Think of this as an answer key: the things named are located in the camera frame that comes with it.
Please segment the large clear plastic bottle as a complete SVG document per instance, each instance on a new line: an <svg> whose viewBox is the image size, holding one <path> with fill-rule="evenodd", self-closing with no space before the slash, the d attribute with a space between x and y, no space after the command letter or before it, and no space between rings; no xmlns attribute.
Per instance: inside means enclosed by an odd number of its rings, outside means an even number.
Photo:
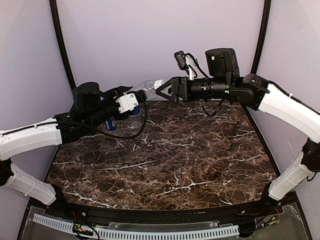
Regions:
<svg viewBox="0 0 320 240"><path fill-rule="evenodd" d="M144 93L146 94L146 97L150 100L154 99L157 96L156 88L155 88L155 80L152 80L150 78L143 80L141 83L133 86L130 90L135 92L143 90Z"/></svg>

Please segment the pepsi bottle blue label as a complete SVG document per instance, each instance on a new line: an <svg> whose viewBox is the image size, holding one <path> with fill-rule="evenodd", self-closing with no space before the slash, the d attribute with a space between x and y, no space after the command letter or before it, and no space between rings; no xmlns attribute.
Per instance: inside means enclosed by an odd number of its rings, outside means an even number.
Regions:
<svg viewBox="0 0 320 240"><path fill-rule="evenodd" d="M121 124L114 117L109 118L105 122L105 126L106 126L106 129L107 129L107 133L109 133L111 135L114 135L114 136L118 136L118 137L122 137L123 136Z"/></svg>

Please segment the white flip bottle cap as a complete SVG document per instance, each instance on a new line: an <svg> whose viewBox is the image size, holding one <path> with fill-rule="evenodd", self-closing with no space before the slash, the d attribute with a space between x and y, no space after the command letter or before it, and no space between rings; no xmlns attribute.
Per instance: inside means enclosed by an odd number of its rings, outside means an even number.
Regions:
<svg viewBox="0 0 320 240"><path fill-rule="evenodd" d="M166 81L163 80L163 79L159 79L159 80L156 80L154 83L153 83L153 86L154 86L154 89L158 89L159 87L161 87Z"/></svg>

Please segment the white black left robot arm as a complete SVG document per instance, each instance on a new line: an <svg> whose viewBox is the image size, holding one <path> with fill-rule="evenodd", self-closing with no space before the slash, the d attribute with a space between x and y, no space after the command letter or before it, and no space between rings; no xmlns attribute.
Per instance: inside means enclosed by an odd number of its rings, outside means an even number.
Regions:
<svg viewBox="0 0 320 240"><path fill-rule="evenodd" d="M46 206L66 200L59 187L44 183L21 170L11 158L47 146L73 143L112 117L126 119L139 104L145 104L143 88L120 86L102 92L97 82L86 82L72 90L70 111L42 122L0 132L0 185L12 188Z"/></svg>

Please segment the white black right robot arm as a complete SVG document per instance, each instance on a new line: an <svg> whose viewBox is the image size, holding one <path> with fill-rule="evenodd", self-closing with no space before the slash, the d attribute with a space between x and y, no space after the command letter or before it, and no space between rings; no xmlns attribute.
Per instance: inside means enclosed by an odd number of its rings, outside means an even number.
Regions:
<svg viewBox="0 0 320 240"><path fill-rule="evenodd" d="M227 100L272 115L304 133L308 139L294 162L266 187L266 200L280 201L304 179L320 171L320 113L278 84L256 74L240 76L235 50L207 50L209 76L157 80L155 92L171 102Z"/></svg>

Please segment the small water bottle blue label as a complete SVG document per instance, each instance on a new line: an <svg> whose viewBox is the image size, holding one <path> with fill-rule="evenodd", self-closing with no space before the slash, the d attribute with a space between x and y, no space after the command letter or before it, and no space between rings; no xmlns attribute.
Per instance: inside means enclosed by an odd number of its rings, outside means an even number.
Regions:
<svg viewBox="0 0 320 240"><path fill-rule="evenodd" d="M138 105L137 107L134 108L132 111L130 117L130 128L133 130L139 129L142 125L142 119L141 119L141 108Z"/></svg>

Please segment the black left rear frame post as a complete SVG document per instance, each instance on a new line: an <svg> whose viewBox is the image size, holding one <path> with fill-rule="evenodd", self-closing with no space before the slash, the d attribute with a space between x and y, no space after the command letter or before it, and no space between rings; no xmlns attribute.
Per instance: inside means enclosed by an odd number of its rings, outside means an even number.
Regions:
<svg viewBox="0 0 320 240"><path fill-rule="evenodd" d="M58 2L56 0L49 0L49 6L50 6L54 32L55 32L55 36L58 44L58 49L60 52L60 57L62 60L62 64L64 67L64 71L67 77L69 87L72 91L76 87L76 82L72 73L72 68L69 62L68 53L67 53L67 49L64 41L64 36L63 36L62 26L61 26L61 21L59 16L59 10L58 10Z"/></svg>

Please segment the black frame post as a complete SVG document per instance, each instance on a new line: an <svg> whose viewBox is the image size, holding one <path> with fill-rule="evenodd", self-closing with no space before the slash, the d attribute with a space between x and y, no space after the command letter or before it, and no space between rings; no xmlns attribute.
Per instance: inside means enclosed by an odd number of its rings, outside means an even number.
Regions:
<svg viewBox="0 0 320 240"><path fill-rule="evenodd" d="M59 16L59 10L58 10L58 2L56 0L49 0L49 6L50 6L54 32L55 32L55 36L58 44L58 49L60 52L60 57L62 60L62 64L64 67L64 71L67 77L69 87L72 91L76 87L76 82L72 73L72 68L69 62L68 53L67 53L67 49L64 41L64 36L63 36L62 26L61 26L61 21Z"/></svg>
<svg viewBox="0 0 320 240"><path fill-rule="evenodd" d="M264 47L265 37L267 34L268 29L268 22L269 22L269 16L271 11L271 0L265 0L263 4L263 11L262 11L262 17L261 17L261 23L259 28L259 35L257 39L256 49L254 53L254 58L251 66L250 73L256 74L258 71L258 67L260 64L262 51Z"/></svg>

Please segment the black front table rail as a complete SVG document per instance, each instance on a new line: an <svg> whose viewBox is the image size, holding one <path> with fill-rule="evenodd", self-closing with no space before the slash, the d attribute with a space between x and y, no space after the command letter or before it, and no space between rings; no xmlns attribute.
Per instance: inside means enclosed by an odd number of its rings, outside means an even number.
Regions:
<svg viewBox="0 0 320 240"><path fill-rule="evenodd" d="M223 207L190 209L190 210L128 210L105 207L86 206L69 203L68 217L92 225L109 223L129 224L187 224L218 221L220 224L247 224L255 219L278 213L275 209L269 212L249 214L256 210L258 201L229 205Z"/></svg>

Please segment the black right rear frame post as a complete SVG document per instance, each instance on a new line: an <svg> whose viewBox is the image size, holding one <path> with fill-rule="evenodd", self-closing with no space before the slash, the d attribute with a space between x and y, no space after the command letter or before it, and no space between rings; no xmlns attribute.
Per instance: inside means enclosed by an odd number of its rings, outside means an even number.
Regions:
<svg viewBox="0 0 320 240"><path fill-rule="evenodd" d="M263 4L263 11L262 11L262 17L261 17L261 23L259 28L259 35L257 39L256 49L254 53L254 58L251 66L250 73L256 74L258 71L258 67L260 64L262 51L264 47L265 37L267 34L268 29L268 22L269 22L269 16L271 11L271 0L265 0Z"/></svg>

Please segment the black right table edge rail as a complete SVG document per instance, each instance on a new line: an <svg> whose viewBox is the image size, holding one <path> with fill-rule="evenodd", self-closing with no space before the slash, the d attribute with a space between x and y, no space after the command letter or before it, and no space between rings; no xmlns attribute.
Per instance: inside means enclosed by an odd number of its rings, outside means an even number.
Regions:
<svg viewBox="0 0 320 240"><path fill-rule="evenodd" d="M250 121L250 123L251 123L251 125L252 125L252 127L253 127L253 129L254 129L259 141L260 141L260 143L262 144L262 147L263 147L263 149L264 149L264 151L265 151L265 153L266 153L266 155L267 155L267 157L268 157L268 159L269 159L269 161L270 161L270 163L272 165L272 168L273 168L276 176L279 177L281 172L280 172L280 170L278 168L278 165L277 165L277 163L276 163L276 161L274 159L274 156L273 156L273 154L272 154L272 152L271 152L271 150L270 150L270 148L269 148L269 146L268 146L268 144L267 144L262 132L260 131L257 123L255 122L255 120L254 120L253 116L251 115L250 111L248 110L248 108L245 107L245 106L243 106L242 108L243 108L247 118L249 119L249 121Z"/></svg>

